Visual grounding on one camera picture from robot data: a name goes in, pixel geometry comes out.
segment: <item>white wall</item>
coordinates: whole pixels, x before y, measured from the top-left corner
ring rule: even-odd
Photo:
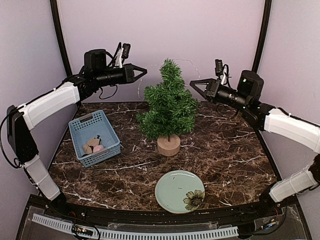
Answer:
[[[261,100],[320,123],[320,1],[272,1],[270,22],[259,75],[264,79]],[[311,162],[306,147],[264,133],[283,178]],[[299,196],[313,239],[320,239],[320,188]]]
[[[54,31],[50,1],[1,1],[0,119],[10,105],[19,105],[57,86],[65,78]],[[46,166],[75,112],[69,107],[40,123],[32,132]],[[2,130],[4,148],[15,156]],[[37,193],[22,169],[13,169],[0,153],[1,239],[16,238],[30,193]]]
[[[166,58],[191,60],[202,79],[215,77],[215,59],[230,65],[236,87],[241,71],[251,69],[261,27],[264,0],[60,0],[61,25],[74,73],[91,49],[114,54],[118,42],[130,43],[127,63],[148,67],[141,94],[147,85],[161,81],[159,68]],[[198,79],[188,61],[177,60],[184,80]],[[121,85],[108,99],[142,101],[139,81]],[[113,93],[104,90],[104,96]],[[88,102],[100,102],[97,95]]]

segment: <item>basket handle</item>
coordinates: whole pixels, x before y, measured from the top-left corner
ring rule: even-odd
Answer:
[[[80,123],[83,123],[83,122],[89,121],[93,118],[94,118],[94,116],[92,115],[92,113],[88,113],[87,115],[79,117],[79,121],[80,121]]]
[[[108,148],[107,148],[107,147],[105,147],[104,149],[102,149],[102,150],[100,150],[100,151],[97,151],[97,152],[95,152],[95,153],[92,153],[92,154],[91,154],[91,157],[92,157],[92,158],[96,158],[96,157],[99,157],[99,156],[102,155],[102,154],[105,154],[106,152],[108,152]]]

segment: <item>plastic basket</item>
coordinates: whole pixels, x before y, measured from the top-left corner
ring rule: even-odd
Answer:
[[[120,140],[102,110],[72,120],[69,129],[76,157],[86,168],[121,153]],[[98,135],[104,149],[84,156],[83,145]]]

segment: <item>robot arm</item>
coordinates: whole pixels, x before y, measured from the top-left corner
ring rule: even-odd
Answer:
[[[132,64],[123,64],[129,56],[130,44],[119,43],[114,56],[104,49],[84,54],[84,66],[79,74],[63,80],[50,92],[18,107],[7,110],[7,138],[19,164],[24,168],[31,183],[55,205],[65,202],[65,196],[50,177],[39,157],[37,145],[30,133],[40,122],[59,110],[79,104],[104,86],[130,84],[147,74],[147,70]],[[106,55],[111,57],[107,65]],[[134,71],[141,72],[135,76]]]
[[[261,103],[259,98],[264,80],[255,72],[242,71],[237,90],[225,86],[224,79],[220,79],[224,71],[222,66],[222,61],[217,59],[215,72],[218,78],[191,81],[190,86],[208,101],[239,110],[253,128],[282,135],[320,153],[319,125],[292,116],[282,108]],[[197,85],[205,85],[205,90],[202,91]],[[268,196],[277,203],[319,184],[320,155],[301,171],[268,188]]]

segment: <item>tabletop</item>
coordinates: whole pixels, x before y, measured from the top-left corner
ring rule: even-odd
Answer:
[[[232,108],[200,102],[194,130],[183,134],[180,151],[167,157],[157,140],[139,130],[137,113],[145,102],[87,103],[75,118],[103,110],[120,139],[121,154],[85,168],[77,159],[69,130],[49,168],[69,203],[135,211],[161,211],[155,198],[157,181],[165,173],[185,170],[199,176],[205,187],[200,209],[257,202],[276,182],[273,168],[255,131],[234,116]]]

